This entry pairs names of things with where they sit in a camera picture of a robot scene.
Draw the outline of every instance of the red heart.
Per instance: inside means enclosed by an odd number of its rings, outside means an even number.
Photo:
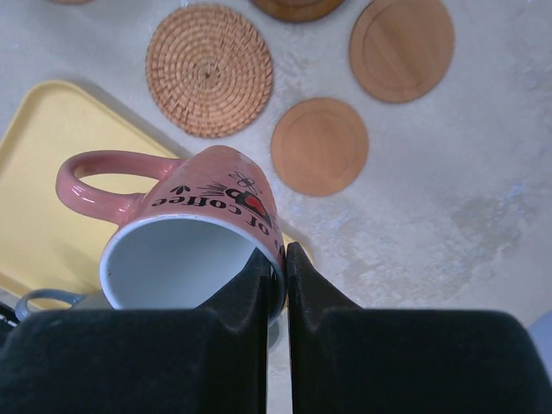
[[[264,216],[266,214],[265,208],[262,206],[262,203],[260,202],[260,200],[257,197],[247,196],[247,197],[245,197],[245,202],[250,207],[253,207],[254,209],[257,209],[257,211],[259,211],[259,213],[262,216]]]

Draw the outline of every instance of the yellow tray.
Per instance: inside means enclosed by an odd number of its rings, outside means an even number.
[[[18,297],[44,287],[100,288],[97,264],[116,226],[68,210],[54,190],[64,160],[98,149],[174,156],[70,83],[38,84],[23,99],[0,145],[0,288]],[[144,192],[154,184],[109,174],[87,182],[116,192]]]

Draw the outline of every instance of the pink handle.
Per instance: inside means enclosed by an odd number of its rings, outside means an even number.
[[[97,174],[131,174],[163,179],[183,160],[127,151],[91,151],[71,157],[58,172],[55,190],[61,202],[88,217],[121,224],[132,204],[143,194],[115,194],[83,183],[80,179]]]

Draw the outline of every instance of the concrete surface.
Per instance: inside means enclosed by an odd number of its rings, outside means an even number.
[[[302,25],[224,0],[267,39],[273,96],[249,128],[218,140],[257,161],[279,212],[318,269],[363,306],[491,308],[528,324],[552,308],[552,2],[445,0],[456,30],[446,78],[413,103],[381,103],[348,67],[348,37],[367,2]],[[213,141],[172,125],[149,96],[148,41],[179,0],[0,2],[0,129],[35,83],[65,78],[172,147]],[[270,160],[274,125],[308,97],[352,104],[371,138],[345,191],[301,196]],[[269,355],[269,412],[291,412],[286,314]]]

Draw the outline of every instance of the pink mug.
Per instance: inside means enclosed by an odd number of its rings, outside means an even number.
[[[103,174],[158,179],[147,194],[115,194],[80,179]],[[194,308],[234,278],[258,248],[273,264],[284,306],[284,242],[262,170],[233,148],[208,147],[189,160],[124,151],[79,154],[61,166],[61,202],[119,226],[99,274],[115,309]]]

